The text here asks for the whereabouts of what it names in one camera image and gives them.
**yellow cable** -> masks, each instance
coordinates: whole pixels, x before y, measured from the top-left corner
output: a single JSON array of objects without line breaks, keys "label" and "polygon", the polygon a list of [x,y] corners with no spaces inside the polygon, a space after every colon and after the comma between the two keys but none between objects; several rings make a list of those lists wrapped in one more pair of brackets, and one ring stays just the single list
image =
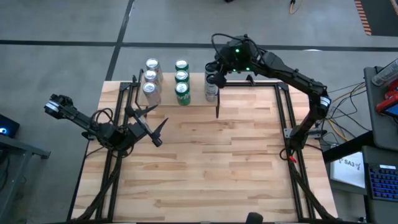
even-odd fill
[{"label": "yellow cable", "polygon": [[301,1],[300,1],[300,4],[298,4],[298,6],[297,6],[297,8],[296,8],[295,11],[293,11],[293,5],[294,5],[294,4],[293,4],[293,3],[290,4],[289,14],[290,14],[290,15],[295,14],[295,13],[300,9],[300,6],[301,6],[301,4],[303,3],[303,1],[304,1],[304,0],[301,0]]},{"label": "yellow cable", "polygon": [[[362,88],[365,88],[365,84],[363,84],[363,86],[361,86],[361,87],[359,87],[358,89],[356,89],[356,90],[353,92],[353,94],[354,94],[356,91],[358,91],[358,90],[360,90],[360,89],[362,89]],[[349,91],[349,92],[347,92],[347,93],[344,93],[343,95],[337,97],[334,101],[340,99],[340,98],[343,97],[343,96],[349,95],[351,92],[352,92],[352,91]]]},{"label": "yellow cable", "polygon": [[344,137],[342,134],[340,134],[337,130],[336,130],[336,128],[334,127],[334,125],[333,125],[333,123],[330,121],[330,120],[328,120],[329,121],[329,124],[330,124],[330,126],[331,126],[331,128],[334,130],[334,132],[338,135],[338,136],[340,136],[342,139],[344,139],[345,141],[349,141],[346,137]]}]

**wooden tabletop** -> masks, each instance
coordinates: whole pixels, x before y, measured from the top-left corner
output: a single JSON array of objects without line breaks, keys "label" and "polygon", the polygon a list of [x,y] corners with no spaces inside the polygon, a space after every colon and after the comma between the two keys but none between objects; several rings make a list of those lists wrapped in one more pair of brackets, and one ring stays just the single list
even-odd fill
[{"label": "wooden tabletop", "polygon": [[[159,106],[180,106],[177,101],[177,95],[175,94],[175,73],[163,73],[164,80],[162,82],[162,102]],[[145,83],[144,75],[142,75],[141,83]],[[139,106],[149,106],[147,98],[140,88],[138,94]],[[204,73],[191,73],[190,74],[190,94],[191,103],[188,106],[216,106],[217,100],[209,102],[205,96],[205,74]]]},{"label": "wooden tabletop", "polygon": [[[118,89],[119,82],[105,82],[98,108],[114,108]],[[299,123],[308,112],[308,97],[290,89]],[[209,107],[160,107],[148,114],[152,128],[169,118],[164,143],[155,147],[145,137],[123,159],[114,221],[244,222],[249,212],[262,214],[265,222],[297,221],[287,163],[279,158],[284,142],[274,89],[226,87],[220,93],[218,119]],[[99,146],[91,142],[88,153]],[[303,156],[311,190],[337,216],[321,152],[305,147]],[[72,217],[98,193],[105,158],[103,149],[85,160]]]}]

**green can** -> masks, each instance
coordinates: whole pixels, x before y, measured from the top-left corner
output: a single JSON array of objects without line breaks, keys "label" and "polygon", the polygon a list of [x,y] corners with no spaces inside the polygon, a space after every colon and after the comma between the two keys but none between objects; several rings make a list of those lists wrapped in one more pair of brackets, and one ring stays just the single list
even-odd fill
[{"label": "green can", "polygon": [[175,82],[185,82],[188,83],[188,88],[190,88],[189,84],[189,74],[186,71],[177,71],[174,76]]},{"label": "green can", "polygon": [[177,94],[177,101],[181,106],[187,106],[191,103],[191,94],[187,83],[177,83],[175,86],[175,94]]},{"label": "green can", "polygon": [[175,70],[176,71],[186,71],[189,75],[189,64],[186,60],[184,59],[179,59],[175,62]]}]

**gray concrete floor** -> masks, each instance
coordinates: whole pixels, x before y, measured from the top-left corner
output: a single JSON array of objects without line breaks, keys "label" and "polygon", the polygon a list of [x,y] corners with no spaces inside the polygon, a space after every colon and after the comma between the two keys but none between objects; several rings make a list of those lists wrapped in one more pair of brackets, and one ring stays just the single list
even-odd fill
[{"label": "gray concrete floor", "polygon": [[[398,47],[397,37],[364,33],[353,0],[306,0],[294,16],[288,14],[289,2],[136,0],[124,41],[210,43],[212,33],[225,32],[248,33],[266,45]],[[0,39],[116,41],[126,5],[127,0],[0,0]],[[28,223],[66,219],[87,142],[80,128],[51,118],[43,106],[52,93],[58,93],[72,97],[82,112],[94,112],[113,49],[0,45],[0,113],[21,124],[18,139],[52,152],[47,161],[32,160],[24,197],[15,202],[11,223],[20,218]],[[361,82],[364,67],[383,66],[398,56],[396,52],[274,52],[329,90]],[[165,72],[174,70],[178,58],[186,58],[191,71],[202,72],[214,54],[210,49],[122,48],[113,80],[130,80],[148,57],[158,58]],[[365,94],[355,97],[359,112],[353,117],[370,128],[366,100]],[[350,112],[353,107],[346,103],[341,109]],[[364,132],[346,118],[338,121],[355,135]],[[333,195],[340,218],[364,216],[362,196],[339,190]]]}]

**soda can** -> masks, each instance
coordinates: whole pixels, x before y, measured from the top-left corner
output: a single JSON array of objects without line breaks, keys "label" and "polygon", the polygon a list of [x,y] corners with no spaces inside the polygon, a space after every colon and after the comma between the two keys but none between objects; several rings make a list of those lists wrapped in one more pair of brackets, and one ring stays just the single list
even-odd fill
[{"label": "soda can", "polygon": [[205,95],[206,100],[209,102],[214,102],[218,97],[218,87],[215,84],[215,75],[217,70],[211,67],[208,63],[205,66]]},{"label": "soda can", "polygon": [[187,106],[191,103],[191,94],[186,83],[177,83],[175,86],[175,94],[177,94],[177,101],[181,106]]},{"label": "soda can", "polygon": [[163,73],[162,69],[160,68],[160,63],[156,58],[150,58],[147,60],[147,70],[153,70],[159,76],[159,80],[163,81]]},{"label": "soda can", "polygon": [[398,58],[373,76],[372,82],[376,86],[381,86],[387,82],[394,81],[396,78],[398,78]]},{"label": "soda can", "polygon": [[179,59],[175,62],[175,70],[176,71],[186,71],[189,74],[189,64],[184,59]]},{"label": "soda can", "polygon": [[145,96],[147,97],[149,106],[159,105],[162,100],[160,98],[160,91],[155,83],[147,82],[142,87]]},{"label": "soda can", "polygon": [[189,74],[186,71],[177,71],[174,76],[175,82],[185,82],[188,83],[188,88],[190,88],[189,84]]},{"label": "soda can", "polygon": [[157,75],[155,70],[148,70],[144,74],[145,82],[152,82],[159,88],[159,91],[162,92],[162,82],[160,81],[159,76]]}]

